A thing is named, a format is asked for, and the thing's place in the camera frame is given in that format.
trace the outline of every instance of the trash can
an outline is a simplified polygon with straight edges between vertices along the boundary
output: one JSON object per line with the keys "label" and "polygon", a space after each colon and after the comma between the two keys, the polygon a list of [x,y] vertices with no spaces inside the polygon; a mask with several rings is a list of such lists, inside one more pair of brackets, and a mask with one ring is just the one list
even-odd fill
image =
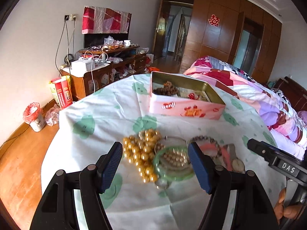
{"label": "trash can", "polygon": [[23,120],[29,124],[35,132],[41,131],[45,126],[39,103],[31,103],[23,112]]}

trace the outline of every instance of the round table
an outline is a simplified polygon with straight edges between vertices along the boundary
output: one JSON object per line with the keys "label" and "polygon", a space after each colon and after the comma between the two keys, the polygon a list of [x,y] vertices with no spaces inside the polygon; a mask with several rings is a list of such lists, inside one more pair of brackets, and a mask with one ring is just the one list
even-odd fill
{"label": "round table", "polygon": [[[67,173],[84,169],[106,154],[115,141],[149,128],[164,136],[190,139],[207,135],[220,145],[234,144],[246,170],[253,170],[270,201],[277,201],[285,187],[283,175],[268,167],[262,157],[247,149],[247,141],[274,143],[271,133],[255,109],[215,88],[226,104],[219,120],[170,117],[150,114],[150,74],[139,74],[114,82],[60,112],[59,131],[44,158],[41,168],[42,192],[59,169]],[[101,200],[114,230],[116,229],[197,229],[210,196],[197,178],[173,182],[167,190],[153,183],[144,184],[136,168],[122,159],[110,189]],[[75,191],[80,229],[87,229],[80,192]],[[223,229],[231,226],[235,191],[232,191]]]}

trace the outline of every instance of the human hand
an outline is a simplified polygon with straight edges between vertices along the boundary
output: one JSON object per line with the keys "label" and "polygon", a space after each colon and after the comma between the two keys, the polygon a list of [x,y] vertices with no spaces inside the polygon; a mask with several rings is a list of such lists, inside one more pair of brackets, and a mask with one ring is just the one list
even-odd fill
{"label": "human hand", "polygon": [[300,210],[302,208],[302,204],[293,205],[286,207],[284,209],[284,200],[286,197],[286,188],[282,189],[279,193],[278,201],[274,207],[274,212],[278,221],[278,224],[280,223],[280,219],[284,216],[288,219],[295,219],[297,215],[300,213]]}

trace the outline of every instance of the red double happiness decoration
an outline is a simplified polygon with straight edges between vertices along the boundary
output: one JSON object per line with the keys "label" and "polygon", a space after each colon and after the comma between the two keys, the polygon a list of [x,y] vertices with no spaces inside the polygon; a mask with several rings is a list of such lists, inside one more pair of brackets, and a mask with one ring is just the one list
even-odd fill
{"label": "red double happiness decoration", "polygon": [[209,21],[210,25],[218,27],[220,19],[217,18],[215,15],[211,15],[211,17],[210,17],[210,19],[208,19],[208,21]]}

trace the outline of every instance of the bed headboard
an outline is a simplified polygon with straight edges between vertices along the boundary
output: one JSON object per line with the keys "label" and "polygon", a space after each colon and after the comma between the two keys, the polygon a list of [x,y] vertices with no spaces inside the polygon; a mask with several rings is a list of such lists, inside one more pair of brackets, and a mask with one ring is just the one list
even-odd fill
{"label": "bed headboard", "polygon": [[274,88],[282,90],[289,99],[292,108],[298,111],[307,111],[307,91],[301,85],[289,77],[281,78],[274,85]]}

